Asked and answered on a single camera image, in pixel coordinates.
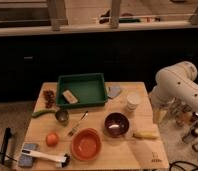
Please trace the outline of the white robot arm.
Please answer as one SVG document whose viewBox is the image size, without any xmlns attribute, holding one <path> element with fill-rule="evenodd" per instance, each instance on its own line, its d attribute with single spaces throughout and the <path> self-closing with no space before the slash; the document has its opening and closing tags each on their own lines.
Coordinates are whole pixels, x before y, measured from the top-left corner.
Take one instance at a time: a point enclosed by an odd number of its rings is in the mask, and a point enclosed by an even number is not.
<svg viewBox="0 0 198 171">
<path fill-rule="evenodd" d="M 176 99 L 194 106 L 191 94 L 197 74 L 196 66 L 188 61 L 162 68 L 156 73 L 156 85 L 149 93 L 155 124 L 161 122 Z"/>
</svg>

